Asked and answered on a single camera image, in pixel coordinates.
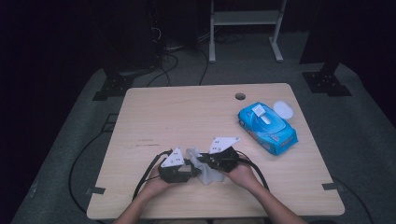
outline gray carpet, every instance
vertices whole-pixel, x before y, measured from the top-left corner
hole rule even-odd
[[[370,223],[355,192],[367,206],[376,224],[396,220],[396,130],[363,88],[359,77],[342,64],[335,74],[352,96],[329,97],[312,93],[302,72],[318,71],[322,64],[299,64],[305,33],[281,34],[278,44],[283,63],[275,61],[268,34],[246,35],[231,45],[216,45],[217,61],[208,66],[202,85],[289,83],[328,169],[351,190],[340,192],[346,212],[340,217],[304,217],[308,221],[330,219],[338,223]],[[200,46],[206,54],[207,43]],[[201,51],[184,49],[172,53],[178,65],[169,72],[172,86],[198,85],[206,66]],[[175,59],[163,57],[163,68]],[[138,77],[133,87],[141,88],[162,71]],[[97,71],[78,97],[12,223],[95,223],[72,201],[68,176],[80,151],[97,136],[108,114],[119,113],[122,97],[92,101],[106,75]],[[167,86],[165,76],[151,86]],[[103,133],[79,157],[72,190],[83,209],[88,207],[87,189],[95,185],[111,133]]]

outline white cloth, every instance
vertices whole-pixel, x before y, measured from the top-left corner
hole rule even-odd
[[[204,185],[208,185],[212,182],[222,182],[224,180],[224,174],[217,170],[213,170],[206,163],[198,161],[197,157],[201,157],[200,151],[196,148],[187,148],[186,154],[190,156],[190,161],[194,164],[195,168],[201,170],[199,179]]]

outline white shelf frame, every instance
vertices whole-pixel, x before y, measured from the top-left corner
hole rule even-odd
[[[287,0],[282,0],[279,10],[266,11],[215,11],[214,1],[211,1],[210,15],[210,42],[209,42],[209,61],[216,61],[215,48],[215,26],[217,25],[274,25],[275,30],[273,36],[269,37],[271,48],[275,54],[278,63],[283,62],[282,54],[276,43],[280,25],[283,20]]]

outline blue tissue box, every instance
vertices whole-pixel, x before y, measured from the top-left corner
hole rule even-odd
[[[238,118],[245,131],[273,155],[282,154],[298,142],[297,133],[288,122],[263,103],[243,108]]]

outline black tape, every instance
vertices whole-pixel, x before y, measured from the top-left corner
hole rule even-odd
[[[93,188],[93,189],[87,189],[87,190],[85,191],[85,194],[88,194],[88,195],[93,195],[94,193],[95,193],[95,194],[104,194],[104,193],[105,193],[105,190],[106,190],[106,189],[102,189],[102,188],[97,188],[97,187],[95,187],[95,188]]]
[[[112,133],[116,126],[117,118],[119,114],[108,114],[106,122],[102,126],[102,133]]]
[[[339,192],[342,192],[342,191],[345,190],[343,186],[337,185],[335,183],[322,184],[322,187],[323,187],[324,190],[336,189]]]

